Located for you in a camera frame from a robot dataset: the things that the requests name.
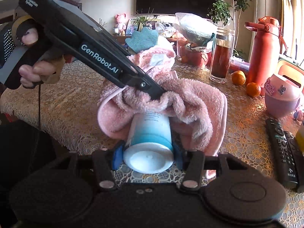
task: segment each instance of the round black disc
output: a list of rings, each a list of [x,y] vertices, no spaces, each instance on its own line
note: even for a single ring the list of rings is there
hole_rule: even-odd
[[[245,223],[278,218],[286,206],[282,185],[246,170],[231,171],[216,178],[205,187],[203,198],[222,217]]]
[[[78,216],[92,198],[89,184],[67,170],[33,174],[10,192],[17,218],[38,223],[59,223]]]

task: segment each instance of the plastic bag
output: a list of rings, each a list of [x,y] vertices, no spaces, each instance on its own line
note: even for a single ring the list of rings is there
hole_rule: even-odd
[[[217,32],[217,26],[192,13],[176,13],[179,25],[174,27],[190,42],[199,46],[206,46],[213,41]]]
[[[155,23],[155,30],[158,32],[159,35],[164,36],[165,38],[170,38],[174,34],[174,27],[171,26],[169,23]]]

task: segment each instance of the black remote control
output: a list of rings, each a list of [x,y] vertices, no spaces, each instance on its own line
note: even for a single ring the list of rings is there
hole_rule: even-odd
[[[294,135],[291,132],[284,131],[285,137],[288,141],[288,146],[291,153],[291,163],[296,169],[296,176],[298,179],[298,185],[295,189],[298,193],[304,192],[304,156],[301,152]]]
[[[267,119],[266,130],[274,153],[278,181],[286,188],[296,188],[298,177],[293,164],[294,159],[281,124],[274,119]]]

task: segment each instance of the fluffy pink cloth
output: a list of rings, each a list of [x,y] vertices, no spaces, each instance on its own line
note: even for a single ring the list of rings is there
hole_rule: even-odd
[[[155,54],[165,54],[160,66],[150,66]],[[227,99],[218,89],[200,81],[178,79],[171,68],[175,62],[172,49],[155,46],[129,59],[152,77],[165,92],[159,100],[133,87],[118,88],[104,82],[98,123],[111,138],[126,140],[136,113],[157,112],[170,117],[171,128],[180,134],[186,150],[202,150],[215,156],[221,146],[227,117]],[[208,171],[207,178],[215,172]]]

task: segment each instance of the red thermos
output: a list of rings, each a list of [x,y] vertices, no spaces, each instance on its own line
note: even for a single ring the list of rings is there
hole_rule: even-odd
[[[245,27],[257,32],[253,41],[252,57],[246,83],[255,82],[262,88],[265,95],[264,83],[273,75],[278,65],[280,40],[288,49],[282,36],[282,27],[276,18],[265,16],[259,23],[246,22]]]

